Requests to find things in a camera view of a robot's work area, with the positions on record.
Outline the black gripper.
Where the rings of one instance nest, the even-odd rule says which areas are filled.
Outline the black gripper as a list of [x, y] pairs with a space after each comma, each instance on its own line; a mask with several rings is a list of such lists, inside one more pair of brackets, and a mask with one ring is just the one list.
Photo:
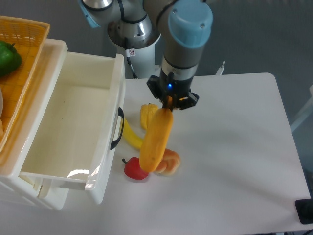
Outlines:
[[147, 86], [154, 98], [160, 100], [163, 108], [184, 110], [195, 106], [199, 95], [191, 91], [193, 77], [179, 80], [178, 75], [161, 71], [160, 76], [152, 75]]

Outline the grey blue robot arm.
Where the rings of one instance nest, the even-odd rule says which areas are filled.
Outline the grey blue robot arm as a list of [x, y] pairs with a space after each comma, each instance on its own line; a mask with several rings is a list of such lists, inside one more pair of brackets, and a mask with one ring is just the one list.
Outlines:
[[184, 110], [197, 104], [191, 91], [213, 13], [204, 0], [81, 0], [92, 28], [107, 34], [125, 58], [127, 79], [146, 78], [164, 107]]

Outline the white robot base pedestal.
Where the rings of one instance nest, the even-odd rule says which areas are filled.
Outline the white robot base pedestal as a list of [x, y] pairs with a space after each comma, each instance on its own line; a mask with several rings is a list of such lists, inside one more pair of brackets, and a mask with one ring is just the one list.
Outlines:
[[125, 77], [149, 78], [156, 71], [155, 52], [160, 33], [148, 16], [140, 22], [118, 20], [109, 23], [108, 36], [125, 60]]

